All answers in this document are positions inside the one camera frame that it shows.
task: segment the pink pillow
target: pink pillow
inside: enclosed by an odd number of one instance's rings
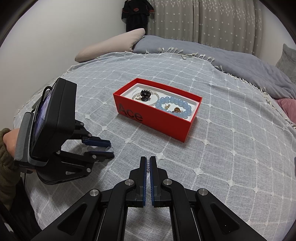
[[[132,52],[133,46],[145,35],[143,28],[117,35],[82,49],[75,57],[76,62],[85,62],[113,52]]]
[[[276,102],[283,109],[289,119],[296,123],[296,100],[285,98],[276,100]]]

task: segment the blanket fringe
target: blanket fringe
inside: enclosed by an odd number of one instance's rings
[[[171,52],[173,49],[174,49],[173,47],[169,47],[168,50],[166,51],[166,53],[180,55],[181,58],[184,59],[184,60],[187,59],[186,57],[199,58],[199,59],[202,59],[202,60],[208,61],[208,62],[210,62],[209,60],[211,60],[210,63],[212,63],[215,60],[215,58],[212,58],[212,57],[208,57],[207,60],[205,60],[204,59],[205,54],[200,54],[198,57],[196,57],[196,55],[198,55],[198,52],[197,53],[192,53],[192,54],[185,54],[185,55],[184,54],[180,54],[181,52],[183,52],[183,49],[180,50],[179,52],[175,53],[178,50],[178,48],[175,48],[174,51]],[[161,52],[161,50],[162,50],[162,53],[164,52],[164,48],[158,48],[158,50],[159,50],[159,53]],[[264,97],[266,99],[267,103],[271,106],[271,108],[272,109],[275,109],[287,121],[287,123],[289,123],[291,125],[291,127],[293,129],[296,129],[296,124],[294,124],[289,118],[286,118],[281,112],[279,112],[278,109],[273,105],[273,103],[271,102],[271,100],[268,99],[268,97],[270,97],[270,95],[266,92],[266,88],[265,87],[263,87],[263,89],[262,88],[259,89],[257,86],[254,86],[250,82],[248,82],[248,81],[246,81],[246,80],[244,80],[244,79],[242,79],[240,77],[236,77],[236,76],[233,76],[230,73],[226,73],[226,72],[224,72],[224,70],[223,70],[223,68],[222,68],[221,65],[220,65],[220,67],[219,66],[214,66],[214,67],[217,68],[217,69],[220,68],[221,71],[222,71],[222,73],[225,73],[227,75],[230,75],[231,77],[233,77],[236,80],[239,79],[240,81],[242,81],[244,83],[247,83],[247,84],[251,85],[254,89],[257,89],[258,91],[260,91],[263,94],[262,97]]]

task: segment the person's arm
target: person's arm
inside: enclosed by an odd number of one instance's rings
[[[15,197],[15,186],[20,180],[20,170],[14,166],[13,156],[18,129],[0,131],[0,200],[10,210]]]

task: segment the blue bead bracelet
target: blue bead bracelet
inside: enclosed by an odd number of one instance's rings
[[[176,107],[174,109],[174,111],[170,111],[168,110],[168,108],[170,107],[169,103],[172,103],[172,104],[175,104],[175,105],[178,105],[179,107],[182,107],[185,109],[185,111],[181,111],[180,108]],[[187,102],[183,101],[183,100],[180,100],[178,98],[175,98],[175,97],[161,97],[155,104],[155,107],[157,109],[160,109],[162,111],[165,111],[165,112],[168,112],[172,115],[175,115],[175,116],[178,116],[180,118],[184,118],[184,119],[188,119],[189,116],[191,116],[192,114],[192,110],[191,110],[191,106],[188,105]]]

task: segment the black brooch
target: black brooch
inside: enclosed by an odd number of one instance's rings
[[[142,90],[141,93],[141,101],[148,101],[151,96],[151,92],[149,90]]]

